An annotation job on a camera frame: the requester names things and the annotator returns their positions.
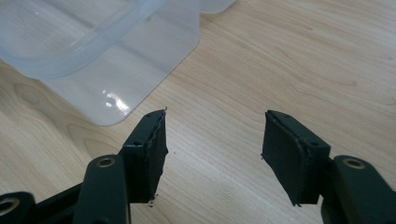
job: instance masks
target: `screw hole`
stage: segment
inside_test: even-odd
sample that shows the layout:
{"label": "screw hole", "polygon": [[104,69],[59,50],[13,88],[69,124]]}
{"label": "screw hole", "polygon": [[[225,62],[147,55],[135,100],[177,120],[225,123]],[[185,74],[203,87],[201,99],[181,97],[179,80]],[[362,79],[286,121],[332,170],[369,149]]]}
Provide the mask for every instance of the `screw hole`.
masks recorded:
{"label": "screw hole", "polygon": [[18,198],[5,198],[0,202],[0,217],[12,212],[20,204]]}
{"label": "screw hole", "polygon": [[344,164],[359,170],[364,169],[366,167],[361,161],[357,161],[354,159],[345,159]]}
{"label": "screw hole", "polygon": [[99,162],[97,162],[96,165],[101,168],[105,168],[105,167],[113,165],[114,163],[116,163],[116,161],[113,158],[104,158],[104,159],[100,160]]}

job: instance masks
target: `transparent plastic container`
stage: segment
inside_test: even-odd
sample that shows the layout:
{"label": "transparent plastic container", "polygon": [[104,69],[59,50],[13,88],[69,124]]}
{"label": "transparent plastic container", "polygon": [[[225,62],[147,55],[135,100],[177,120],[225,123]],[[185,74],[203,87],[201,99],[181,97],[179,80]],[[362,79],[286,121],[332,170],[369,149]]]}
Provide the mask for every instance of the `transparent plastic container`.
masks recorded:
{"label": "transparent plastic container", "polygon": [[234,0],[0,0],[0,59],[93,123],[123,120]]}

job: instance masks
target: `wood grain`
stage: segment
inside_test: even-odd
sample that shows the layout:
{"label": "wood grain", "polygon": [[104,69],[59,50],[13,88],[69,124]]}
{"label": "wood grain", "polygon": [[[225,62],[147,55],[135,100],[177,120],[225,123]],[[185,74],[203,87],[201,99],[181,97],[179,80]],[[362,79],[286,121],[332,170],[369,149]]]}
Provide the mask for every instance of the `wood grain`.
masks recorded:
{"label": "wood grain", "polygon": [[198,47],[123,122],[98,127],[39,81],[0,63],[0,194],[37,201],[117,153],[141,117],[168,107],[170,150],[154,207],[134,223],[320,223],[292,207],[261,160],[264,113],[289,113],[369,161],[396,189],[396,2],[239,0],[201,17]]}

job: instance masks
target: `black metal bracket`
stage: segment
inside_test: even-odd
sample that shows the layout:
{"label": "black metal bracket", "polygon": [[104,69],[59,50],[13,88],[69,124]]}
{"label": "black metal bracket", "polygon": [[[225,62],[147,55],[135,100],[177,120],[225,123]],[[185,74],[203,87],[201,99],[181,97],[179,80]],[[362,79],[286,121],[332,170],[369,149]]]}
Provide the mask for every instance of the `black metal bracket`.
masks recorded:
{"label": "black metal bracket", "polygon": [[329,158],[330,146],[290,115],[265,114],[262,157],[291,203],[318,203],[323,222],[396,223],[396,192],[367,161]]}
{"label": "black metal bracket", "polygon": [[41,203],[28,192],[0,196],[0,223],[131,223],[130,203],[148,203],[168,153],[165,110],[144,116],[119,155],[92,160],[81,184]]}

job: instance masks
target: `light wood surface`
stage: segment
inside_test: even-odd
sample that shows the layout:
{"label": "light wood surface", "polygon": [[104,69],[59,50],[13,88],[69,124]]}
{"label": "light wood surface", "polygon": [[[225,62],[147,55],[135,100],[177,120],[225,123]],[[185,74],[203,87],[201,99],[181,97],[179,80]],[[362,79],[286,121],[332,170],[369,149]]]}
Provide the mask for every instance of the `light wood surface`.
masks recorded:
{"label": "light wood surface", "polygon": [[117,153],[144,114],[166,106],[159,196],[132,206],[134,223],[321,223],[319,205],[292,207],[261,160],[268,109],[396,189],[395,1],[238,0],[201,28],[193,53],[109,127],[0,63],[0,194],[40,202],[76,185],[92,158]]}

